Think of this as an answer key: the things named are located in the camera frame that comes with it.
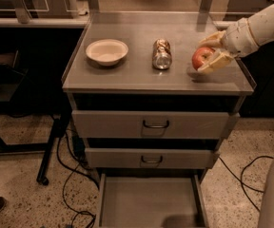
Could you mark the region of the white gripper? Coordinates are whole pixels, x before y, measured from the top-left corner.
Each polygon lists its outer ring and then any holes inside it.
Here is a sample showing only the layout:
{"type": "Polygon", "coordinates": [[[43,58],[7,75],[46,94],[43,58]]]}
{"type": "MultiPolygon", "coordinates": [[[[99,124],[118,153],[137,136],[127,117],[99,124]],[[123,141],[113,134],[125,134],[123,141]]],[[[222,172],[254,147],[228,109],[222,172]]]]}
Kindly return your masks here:
{"type": "Polygon", "coordinates": [[[198,43],[198,47],[224,48],[217,49],[197,69],[198,73],[208,74],[229,65],[234,57],[245,57],[258,50],[247,18],[231,24],[226,30],[216,31],[198,43]]]}

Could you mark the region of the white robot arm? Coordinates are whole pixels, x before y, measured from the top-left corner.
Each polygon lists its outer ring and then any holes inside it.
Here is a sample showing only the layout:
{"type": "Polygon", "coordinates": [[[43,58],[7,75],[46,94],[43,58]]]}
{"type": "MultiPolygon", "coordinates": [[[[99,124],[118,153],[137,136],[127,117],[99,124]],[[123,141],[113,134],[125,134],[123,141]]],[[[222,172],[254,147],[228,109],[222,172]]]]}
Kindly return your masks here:
{"type": "MultiPolygon", "coordinates": [[[[229,65],[232,60],[238,57],[243,58],[273,41],[274,4],[201,40],[200,47],[215,48],[216,51],[201,64],[198,71],[211,73],[229,65]]],[[[274,159],[264,185],[258,228],[274,228],[274,159]]]]}

